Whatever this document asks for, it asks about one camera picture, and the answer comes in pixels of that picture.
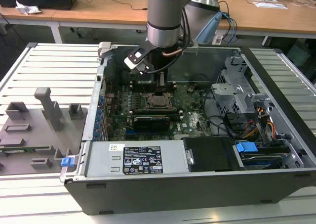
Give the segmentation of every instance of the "warning label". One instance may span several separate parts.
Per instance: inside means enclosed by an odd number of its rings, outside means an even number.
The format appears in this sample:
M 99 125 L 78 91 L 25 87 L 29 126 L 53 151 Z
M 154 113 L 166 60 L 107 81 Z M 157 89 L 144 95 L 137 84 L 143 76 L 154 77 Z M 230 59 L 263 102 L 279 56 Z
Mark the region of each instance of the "warning label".
M 163 173 L 160 146 L 125 147 L 123 173 L 125 175 Z

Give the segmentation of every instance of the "barcode sticker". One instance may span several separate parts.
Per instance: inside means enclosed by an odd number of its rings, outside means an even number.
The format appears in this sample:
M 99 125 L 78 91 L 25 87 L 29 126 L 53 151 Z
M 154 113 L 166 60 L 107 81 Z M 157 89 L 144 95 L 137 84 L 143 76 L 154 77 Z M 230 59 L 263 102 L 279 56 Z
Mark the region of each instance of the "barcode sticker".
M 123 151 L 125 144 L 110 144 L 109 151 Z

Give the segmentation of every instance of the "desk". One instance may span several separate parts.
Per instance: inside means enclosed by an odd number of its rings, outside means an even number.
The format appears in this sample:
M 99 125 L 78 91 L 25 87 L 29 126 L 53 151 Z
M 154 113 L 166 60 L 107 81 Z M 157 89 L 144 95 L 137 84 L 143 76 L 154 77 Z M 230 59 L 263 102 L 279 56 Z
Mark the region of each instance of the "desk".
M 147 0 L 118 0 L 130 3 L 134 8 L 147 7 Z M 225 0 L 230 8 L 231 17 L 238 24 L 237 34 L 288 38 L 316 38 L 316 9 L 295 6 L 292 0 L 283 0 L 285 9 L 258 8 L 246 0 Z M 223 11 L 226 5 L 220 3 Z M 51 27 L 56 43 L 62 43 L 59 27 L 91 27 L 145 30 L 146 10 L 132 10 L 127 4 L 112 0 L 77 0 L 72 10 L 43 9 L 36 15 L 22 15 L 14 8 L 0 8 L 12 24 L 45 25 Z M 228 29 L 226 20 L 222 20 L 217 36 L 224 35 Z
M 316 38 L 315 8 L 295 6 L 291 4 L 292 0 L 281 0 L 287 5 L 287 10 L 259 8 L 247 3 L 246 0 L 225 1 L 229 6 L 230 16 L 237 22 L 238 35 Z M 220 6 L 222 11 L 227 12 L 224 2 L 220 3 Z M 228 29 L 228 23 L 222 20 L 217 34 L 223 35 L 226 29 Z
M 117 0 L 129 3 L 134 9 L 147 8 L 147 0 Z M 77 0 L 71 10 L 41 9 L 42 13 L 23 15 L 15 8 L 0 8 L 0 12 L 11 24 L 44 25 L 52 30 L 55 42 L 63 42 L 59 27 L 88 27 L 109 29 L 145 30 L 146 10 L 132 10 L 127 4 L 112 0 Z M 6 23 L 0 17 L 0 24 Z

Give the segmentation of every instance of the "white tissue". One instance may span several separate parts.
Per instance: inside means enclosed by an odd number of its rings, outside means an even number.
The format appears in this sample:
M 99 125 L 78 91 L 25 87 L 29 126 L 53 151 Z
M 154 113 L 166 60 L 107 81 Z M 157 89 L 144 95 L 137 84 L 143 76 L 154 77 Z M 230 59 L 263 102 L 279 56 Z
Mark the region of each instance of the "white tissue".
M 15 9 L 17 9 L 22 14 L 28 15 L 28 14 L 41 13 L 41 11 L 39 10 L 39 8 L 37 6 L 23 5 L 23 4 L 19 3 L 17 0 L 15 2 L 16 2 Z

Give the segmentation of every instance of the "copper pipe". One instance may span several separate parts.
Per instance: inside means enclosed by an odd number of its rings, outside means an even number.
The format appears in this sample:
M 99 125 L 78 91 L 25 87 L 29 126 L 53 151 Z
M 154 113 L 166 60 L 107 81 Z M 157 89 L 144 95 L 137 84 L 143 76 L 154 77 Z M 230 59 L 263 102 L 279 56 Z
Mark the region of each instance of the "copper pipe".
M 172 56 L 175 56 L 175 55 L 178 55 L 179 53 L 182 53 L 182 48 L 181 49 L 178 49 L 178 50 L 175 50 L 173 52 L 163 52 L 162 55 L 164 57 L 172 57 Z

